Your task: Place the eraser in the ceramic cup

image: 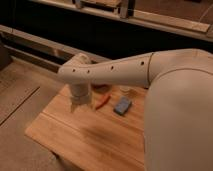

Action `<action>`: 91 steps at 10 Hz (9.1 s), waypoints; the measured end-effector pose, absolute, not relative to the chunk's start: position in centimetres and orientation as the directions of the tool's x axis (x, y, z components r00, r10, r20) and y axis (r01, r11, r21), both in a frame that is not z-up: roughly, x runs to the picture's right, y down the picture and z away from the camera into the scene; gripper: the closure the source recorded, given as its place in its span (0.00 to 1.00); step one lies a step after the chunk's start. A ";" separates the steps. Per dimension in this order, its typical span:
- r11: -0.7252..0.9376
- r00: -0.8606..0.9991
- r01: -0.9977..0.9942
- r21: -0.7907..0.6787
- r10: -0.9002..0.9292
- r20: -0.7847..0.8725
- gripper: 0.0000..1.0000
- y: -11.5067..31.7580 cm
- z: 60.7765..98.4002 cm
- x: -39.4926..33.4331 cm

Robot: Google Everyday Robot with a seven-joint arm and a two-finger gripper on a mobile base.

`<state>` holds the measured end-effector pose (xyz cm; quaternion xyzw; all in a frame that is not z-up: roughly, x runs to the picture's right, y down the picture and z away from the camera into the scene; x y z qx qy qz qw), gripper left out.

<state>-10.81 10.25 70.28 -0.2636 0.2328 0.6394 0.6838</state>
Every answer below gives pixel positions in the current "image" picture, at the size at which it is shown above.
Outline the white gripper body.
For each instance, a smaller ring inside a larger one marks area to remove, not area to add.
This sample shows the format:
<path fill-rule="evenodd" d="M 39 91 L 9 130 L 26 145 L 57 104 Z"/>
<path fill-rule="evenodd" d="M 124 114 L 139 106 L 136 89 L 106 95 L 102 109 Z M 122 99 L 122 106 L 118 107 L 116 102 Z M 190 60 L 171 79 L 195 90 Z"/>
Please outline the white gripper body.
<path fill-rule="evenodd" d="M 70 84 L 70 98 L 74 105 L 84 105 L 91 102 L 91 88 L 88 84 Z"/>

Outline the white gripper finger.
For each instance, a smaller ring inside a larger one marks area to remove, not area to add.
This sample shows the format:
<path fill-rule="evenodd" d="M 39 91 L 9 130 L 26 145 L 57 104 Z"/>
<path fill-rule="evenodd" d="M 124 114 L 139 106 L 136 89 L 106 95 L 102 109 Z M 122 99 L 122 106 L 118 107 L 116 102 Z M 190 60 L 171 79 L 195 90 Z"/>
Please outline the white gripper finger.
<path fill-rule="evenodd" d="M 76 109 L 76 105 L 71 104 L 71 106 L 70 106 L 70 112 L 73 113 L 75 111 L 75 109 Z"/>

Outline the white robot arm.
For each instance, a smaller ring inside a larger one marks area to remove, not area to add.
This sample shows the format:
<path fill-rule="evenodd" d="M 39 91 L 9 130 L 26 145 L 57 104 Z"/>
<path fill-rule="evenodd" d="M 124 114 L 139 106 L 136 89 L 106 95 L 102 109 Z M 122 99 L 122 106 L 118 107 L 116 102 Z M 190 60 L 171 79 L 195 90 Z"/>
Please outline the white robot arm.
<path fill-rule="evenodd" d="M 90 100 L 92 84 L 142 87 L 146 171 L 213 171 L 213 53 L 149 52 L 92 64 L 82 53 L 58 70 L 71 100 Z"/>

